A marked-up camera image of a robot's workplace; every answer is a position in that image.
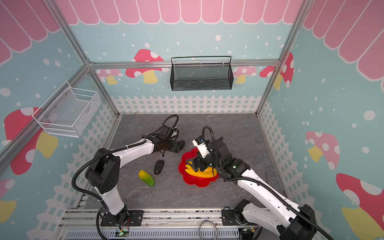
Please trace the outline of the yellow fake banana bunch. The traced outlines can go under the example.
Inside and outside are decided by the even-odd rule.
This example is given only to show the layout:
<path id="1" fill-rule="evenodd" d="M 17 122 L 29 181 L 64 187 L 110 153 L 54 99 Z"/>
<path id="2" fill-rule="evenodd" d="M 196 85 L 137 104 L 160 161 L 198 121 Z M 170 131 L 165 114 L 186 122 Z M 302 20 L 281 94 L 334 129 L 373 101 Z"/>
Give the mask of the yellow fake banana bunch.
<path id="1" fill-rule="evenodd" d="M 208 167 L 203 171 L 201 171 L 199 168 L 197 171 L 195 171 L 194 169 L 186 168 L 185 172 L 191 176 L 205 179 L 216 177 L 218 174 L 217 170 L 212 167 Z"/>

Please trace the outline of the dark fake avocado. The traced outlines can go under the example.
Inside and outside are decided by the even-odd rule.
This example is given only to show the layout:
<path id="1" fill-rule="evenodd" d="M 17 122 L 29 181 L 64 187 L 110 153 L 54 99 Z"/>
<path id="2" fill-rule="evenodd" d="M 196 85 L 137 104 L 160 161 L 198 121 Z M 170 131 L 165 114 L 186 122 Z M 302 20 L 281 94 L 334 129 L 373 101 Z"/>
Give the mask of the dark fake avocado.
<path id="1" fill-rule="evenodd" d="M 183 140 L 179 141 L 176 153 L 179 153 L 184 148 L 185 144 L 186 144 L 185 141 Z"/>
<path id="2" fill-rule="evenodd" d="M 163 168 L 164 168 L 164 164 L 165 162 L 163 160 L 158 160 L 156 163 L 155 163 L 155 166 L 154 166 L 154 174 L 155 175 L 159 175 Z"/>

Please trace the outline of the red flower-shaped fruit bowl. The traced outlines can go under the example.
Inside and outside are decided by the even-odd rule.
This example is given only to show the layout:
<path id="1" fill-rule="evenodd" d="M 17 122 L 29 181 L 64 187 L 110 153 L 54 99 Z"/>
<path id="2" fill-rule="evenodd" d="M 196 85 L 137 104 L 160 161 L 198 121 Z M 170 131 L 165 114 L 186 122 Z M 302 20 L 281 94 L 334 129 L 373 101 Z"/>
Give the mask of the red flower-shaped fruit bowl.
<path id="1" fill-rule="evenodd" d="M 215 182 L 218 179 L 219 175 L 217 174 L 216 177 L 205 179 L 205 178 L 198 178 L 198 177 L 191 176 L 185 172 L 186 160 L 196 158 L 198 156 L 198 153 L 199 153 L 198 148 L 194 148 L 191 151 L 184 153 L 182 156 L 181 162 L 178 166 L 178 170 L 179 170 L 179 173 L 183 176 L 183 181 L 187 185 L 196 185 L 199 188 L 205 188 L 210 183 Z"/>

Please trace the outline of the yellow green fake mango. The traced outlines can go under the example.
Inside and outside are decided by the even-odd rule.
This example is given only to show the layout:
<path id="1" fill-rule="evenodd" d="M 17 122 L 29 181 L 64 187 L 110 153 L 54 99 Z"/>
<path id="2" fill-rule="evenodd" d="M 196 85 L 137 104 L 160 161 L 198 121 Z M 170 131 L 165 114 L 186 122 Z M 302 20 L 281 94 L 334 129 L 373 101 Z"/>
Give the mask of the yellow green fake mango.
<path id="1" fill-rule="evenodd" d="M 155 179 L 146 171 L 140 170 L 138 173 L 139 178 L 148 186 L 153 187 L 155 185 Z"/>

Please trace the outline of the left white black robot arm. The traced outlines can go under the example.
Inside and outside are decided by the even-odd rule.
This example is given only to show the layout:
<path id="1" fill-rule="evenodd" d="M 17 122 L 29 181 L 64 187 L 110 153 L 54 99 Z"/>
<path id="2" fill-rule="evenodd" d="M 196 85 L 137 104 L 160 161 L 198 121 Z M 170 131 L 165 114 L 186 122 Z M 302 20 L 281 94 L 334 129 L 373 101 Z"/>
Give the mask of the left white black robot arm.
<path id="1" fill-rule="evenodd" d="M 80 193 L 95 197 L 113 225 L 121 226 L 130 219 L 126 204 L 118 191 L 120 169 L 128 163 L 153 153 L 179 153 L 185 141 L 178 141 L 178 115 L 167 117 L 161 126 L 136 143 L 107 150 L 101 148 L 93 159 L 81 166 L 72 178 L 72 188 Z M 77 185 L 77 179 L 85 171 L 85 177 L 96 192 L 85 190 Z"/>

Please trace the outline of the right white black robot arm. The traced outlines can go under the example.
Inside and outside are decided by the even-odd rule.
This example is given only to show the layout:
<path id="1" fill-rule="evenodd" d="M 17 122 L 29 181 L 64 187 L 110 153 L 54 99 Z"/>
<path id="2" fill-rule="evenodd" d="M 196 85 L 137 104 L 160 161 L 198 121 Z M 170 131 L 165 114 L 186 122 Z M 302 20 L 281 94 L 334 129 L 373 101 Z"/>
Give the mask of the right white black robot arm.
<path id="1" fill-rule="evenodd" d="M 300 206 L 267 184 L 243 160 L 234 158 L 223 138 L 215 138 L 211 127 L 204 126 L 200 137 L 193 140 L 198 156 L 189 166 L 193 171 L 212 168 L 214 176 L 232 182 L 254 196 L 265 209 L 243 201 L 238 213 L 247 223 L 256 224 L 275 233 L 281 240 L 311 240 L 320 233 L 332 236 L 316 223 L 314 210 L 307 204 Z"/>

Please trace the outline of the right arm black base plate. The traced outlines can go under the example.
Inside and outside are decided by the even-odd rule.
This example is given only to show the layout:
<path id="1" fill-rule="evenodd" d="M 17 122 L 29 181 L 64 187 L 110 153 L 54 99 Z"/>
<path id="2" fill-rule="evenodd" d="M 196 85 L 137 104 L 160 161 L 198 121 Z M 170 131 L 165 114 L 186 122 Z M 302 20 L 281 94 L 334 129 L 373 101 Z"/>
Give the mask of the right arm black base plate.
<path id="1" fill-rule="evenodd" d="M 235 210 L 230 209 L 229 207 L 224 207 L 221 213 L 223 226 L 239 226 Z"/>

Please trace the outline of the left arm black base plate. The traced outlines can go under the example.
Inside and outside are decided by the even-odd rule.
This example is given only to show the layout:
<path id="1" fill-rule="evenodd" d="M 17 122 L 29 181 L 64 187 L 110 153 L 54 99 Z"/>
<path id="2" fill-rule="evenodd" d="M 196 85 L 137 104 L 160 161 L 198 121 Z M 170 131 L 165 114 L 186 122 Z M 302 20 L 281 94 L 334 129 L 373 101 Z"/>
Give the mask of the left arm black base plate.
<path id="1" fill-rule="evenodd" d="M 140 227 L 143 220 L 144 211 L 123 210 L 116 216 L 107 213 L 102 217 L 102 227 Z"/>

